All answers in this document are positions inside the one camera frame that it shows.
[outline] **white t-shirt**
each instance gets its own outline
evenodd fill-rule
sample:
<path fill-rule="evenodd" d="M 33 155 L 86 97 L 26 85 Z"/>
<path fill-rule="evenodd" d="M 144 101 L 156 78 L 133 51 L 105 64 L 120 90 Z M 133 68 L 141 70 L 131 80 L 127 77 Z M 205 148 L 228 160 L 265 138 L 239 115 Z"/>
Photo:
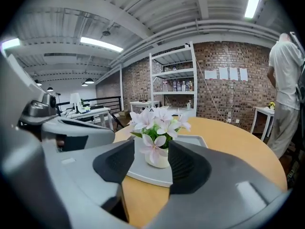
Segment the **white t-shirt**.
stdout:
<path fill-rule="evenodd" d="M 292 42 L 277 42 L 270 51 L 269 66 L 274 67 L 276 101 L 299 110 L 296 85 L 304 62 L 301 52 Z"/>

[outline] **desk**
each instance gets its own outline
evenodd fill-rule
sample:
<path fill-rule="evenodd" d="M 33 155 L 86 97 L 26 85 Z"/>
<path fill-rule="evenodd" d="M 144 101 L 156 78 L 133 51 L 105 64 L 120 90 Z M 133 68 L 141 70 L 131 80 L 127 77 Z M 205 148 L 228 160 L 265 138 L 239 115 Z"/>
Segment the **desk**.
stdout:
<path fill-rule="evenodd" d="M 271 132 L 271 129 L 272 129 L 272 125 L 273 125 L 273 117 L 275 115 L 275 111 L 274 110 L 271 110 L 269 108 L 263 108 L 263 107 L 255 107 L 255 114 L 254 114 L 254 119 L 253 119 L 253 123 L 252 123 L 252 127 L 251 127 L 251 131 L 250 133 L 253 132 L 254 130 L 254 127 L 255 127 L 255 123 L 256 123 L 256 118 L 257 118 L 257 112 L 260 112 L 260 113 L 263 113 L 265 115 L 267 115 L 267 121 L 266 121 L 266 124 L 265 124 L 265 128 L 264 128 L 264 131 L 263 131 L 263 135 L 261 137 L 261 140 L 263 141 L 265 136 L 266 136 L 266 133 L 268 131 L 268 134 L 267 136 L 270 135 L 270 132 Z"/>
<path fill-rule="evenodd" d="M 160 101 L 154 101 L 153 105 L 158 105 L 158 107 L 160 107 Z M 135 101 L 135 102 L 130 102 L 130 108 L 131 108 L 131 112 L 133 112 L 133 106 L 135 107 L 147 107 L 148 109 L 151 109 L 152 107 L 152 102 L 151 101 L 147 101 L 147 102 L 140 102 L 140 101 Z"/>
<path fill-rule="evenodd" d="M 273 151 L 249 132 L 220 121 L 191 117 L 192 127 L 188 132 L 181 129 L 179 134 L 200 135 L 209 149 L 237 156 L 274 182 L 282 191 L 287 190 L 285 172 Z M 130 137 L 131 127 L 125 127 L 115 134 L 114 142 Z M 166 204 L 169 188 L 159 187 L 125 177 L 124 197 L 130 224 L 143 227 L 148 224 Z"/>
<path fill-rule="evenodd" d="M 104 108 L 100 108 L 100 109 L 93 109 L 93 110 L 90 110 L 89 112 L 86 112 L 86 113 L 83 113 L 83 114 L 80 114 L 80 113 L 78 113 L 78 114 L 68 114 L 66 117 L 70 118 L 70 119 L 81 119 L 81 118 L 93 116 L 93 118 L 95 120 L 95 116 L 99 115 L 102 125 L 105 126 L 104 115 L 107 114 L 109 127 L 110 127 L 111 130 L 113 130 L 112 117 L 111 117 L 110 113 L 108 112 L 109 110 L 110 110 L 110 108 L 105 108 L 104 107 Z"/>

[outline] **gray pants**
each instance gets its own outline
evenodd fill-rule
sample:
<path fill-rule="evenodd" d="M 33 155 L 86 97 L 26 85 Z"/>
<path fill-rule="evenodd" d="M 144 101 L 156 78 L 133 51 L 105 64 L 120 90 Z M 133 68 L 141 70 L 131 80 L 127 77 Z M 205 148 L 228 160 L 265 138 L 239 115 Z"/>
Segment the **gray pants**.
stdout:
<path fill-rule="evenodd" d="M 299 123 L 299 110 L 276 102 L 273 129 L 268 146 L 280 158 L 288 148 Z"/>

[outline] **paper sheet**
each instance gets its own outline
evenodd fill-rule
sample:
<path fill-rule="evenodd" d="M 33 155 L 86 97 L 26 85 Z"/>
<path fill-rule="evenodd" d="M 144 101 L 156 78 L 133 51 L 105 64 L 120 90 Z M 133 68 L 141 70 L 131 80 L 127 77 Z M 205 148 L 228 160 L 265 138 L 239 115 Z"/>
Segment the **paper sheet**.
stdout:
<path fill-rule="evenodd" d="M 231 68 L 230 67 L 230 80 L 231 81 L 238 81 L 238 73 L 237 68 Z"/>
<path fill-rule="evenodd" d="M 204 78 L 205 79 L 217 79 L 217 71 L 204 71 Z"/>
<path fill-rule="evenodd" d="M 247 72 L 247 69 L 239 68 L 239 72 L 240 72 L 240 80 L 247 82 L 248 81 L 248 72 Z"/>
<path fill-rule="evenodd" d="M 228 80 L 228 68 L 219 67 L 219 79 L 220 80 Z"/>

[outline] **artificial flower arrangement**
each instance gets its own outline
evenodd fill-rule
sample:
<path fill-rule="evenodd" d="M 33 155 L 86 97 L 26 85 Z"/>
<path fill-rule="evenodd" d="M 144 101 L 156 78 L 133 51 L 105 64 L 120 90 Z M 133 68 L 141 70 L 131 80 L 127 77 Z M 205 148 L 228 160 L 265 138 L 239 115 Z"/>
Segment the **artificial flower arrangement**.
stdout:
<path fill-rule="evenodd" d="M 160 156 L 168 156 L 169 141 L 178 136 L 180 128 L 188 131 L 191 128 L 187 115 L 178 112 L 178 119 L 174 119 L 175 111 L 168 110 L 168 107 L 153 107 L 153 111 L 146 108 L 140 114 L 130 113 L 132 120 L 129 124 L 133 127 L 131 134 L 143 139 L 144 146 L 140 152 L 149 155 L 153 164 L 158 162 Z"/>
<path fill-rule="evenodd" d="M 274 109 L 275 109 L 275 103 L 274 103 L 274 102 L 270 102 L 270 103 L 268 104 L 268 107 L 269 107 L 270 109 L 274 110 Z"/>

